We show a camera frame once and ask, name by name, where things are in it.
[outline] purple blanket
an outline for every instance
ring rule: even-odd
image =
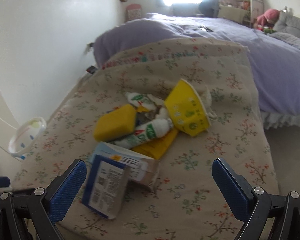
[[[201,24],[214,32],[201,30]],[[229,20],[150,14],[149,19],[130,22],[101,35],[96,39],[94,55],[98,65],[103,65],[119,51],[181,37],[209,37],[247,46],[260,109],[300,115],[300,50]]]

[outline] stuffed animal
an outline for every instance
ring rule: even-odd
[[[261,14],[257,18],[257,25],[272,26],[279,19],[280,11],[276,9],[268,9],[264,14]]]

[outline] floor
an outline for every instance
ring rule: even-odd
[[[300,194],[300,128],[293,126],[269,129],[265,130],[265,134],[271,147],[281,195],[287,195],[292,190]],[[31,222],[28,228],[34,235]],[[59,230],[65,240],[84,239],[63,228]]]

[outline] yellow packet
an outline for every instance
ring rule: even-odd
[[[148,157],[159,160],[162,155],[165,154],[173,140],[178,135],[179,130],[175,127],[171,129],[164,137],[154,139],[150,142],[138,145],[131,150],[137,153],[141,153]]]
[[[207,130],[207,111],[192,85],[181,79],[164,102],[174,126],[191,136]]]

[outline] floral tablecloth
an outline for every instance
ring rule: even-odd
[[[75,158],[86,161],[97,145],[98,118],[126,104],[125,92],[165,98],[183,78],[199,93],[210,89],[218,120],[209,131],[179,133],[161,160],[156,193],[129,187],[115,220],[81,204],[83,185],[60,225],[89,239],[234,239],[242,223],[212,179],[212,161],[222,156],[252,185],[278,193],[246,51],[213,39],[172,39],[113,56],[49,123],[13,187],[47,187]]]

